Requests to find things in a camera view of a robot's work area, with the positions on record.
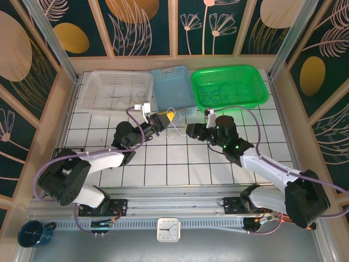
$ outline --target beige circle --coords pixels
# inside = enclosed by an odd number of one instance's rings
[[[32,47],[24,28],[12,16],[0,11],[0,76],[21,81],[32,65]]]
[[[263,0],[261,20],[271,28],[287,28],[292,26],[304,0]]]

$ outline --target decorative wallpaper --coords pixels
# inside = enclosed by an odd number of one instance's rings
[[[312,12],[310,18],[309,18],[309,21],[308,23],[306,24],[306,26],[304,27],[302,33],[300,34],[300,36],[298,37],[298,40],[297,42],[294,44],[290,54],[288,55],[288,57],[286,58],[286,63],[288,64],[290,59],[292,58],[294,52],[296,51],[296,49],[298,48],[298,45],[300,43],[300,41],[304,38],[304,35],[306,34],[306,32],[308,31],[312,21],[314,20],[317,12],[319,11],[320,7],[322,6],[322,4],[324,3],[325,0],[318,0],[317,2],[317,5],[316,5],[316,8],[314,10],[314,12]]]
[[[257,0],[241,55],[276,55],[304,0]]]
[[[312,128],[333,183],[349,190],[349,93]]]
[[[99,0],[115,56],[170,54],[167,0]]]
[[[69,57],[106,56],[88,1],[37,1]]]
[[[3,224],[4,221],[5,221],[6,213],[7,213],[7,210],[6,210],[6,209],[0,208],[0,232],[1,232],[2,224]]]
[[[8,0],[0,25],[0,85],[40,119],[57,72]]]
[[[179,0],[178,54],[231,55],[247,0]]]
[[[35,131],[0,98],[0,195],[12,198]]]
[[[311,116],[349,77],[349,2],[333,1],[290,72]]]

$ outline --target black bracket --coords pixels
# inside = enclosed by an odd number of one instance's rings
[[[121,211],[121,217],[125,217],[127,213],[127,199],[110,199],[109,206],[105,213],[101,214],[96,209],[87,206],[79,206],[79,217],[119,217]]]

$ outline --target yellow circle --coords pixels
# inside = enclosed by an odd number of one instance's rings
[[[326,68],[323,61],[316,57],[309,57],[300,70],[300,89],[302,92],[311,97],[321,88],[325,79]]]
[[[141,9],[143,9],[148,19],[153,18],[159,10],[159,0],[106,0],[105,2],[113,15],[126,23],[136,23],[136,17],[139,17],[134,2],[140,14],[142,15]],[[143,18],[138,18],[139,22],[143,22]]]
[[[86,34],[72,23],[60,23],[53,29],[63,48],[72,53],[84,53],[89,48]]]

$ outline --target plastic basket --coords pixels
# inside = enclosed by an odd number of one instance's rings
[[[153,76],[146,72],[93,71],[81,85],[78,106],[90,113],[112,114],[150,101]]]
[[[249,65],[198,70],[191,75],[191,83],[196,104],[202,111],[231,105],[252,109],[268,100],[261,75]]]
[[[194,114],[197,106],[186,66],[152,70],[158,111],[174,108],[182,116]]]

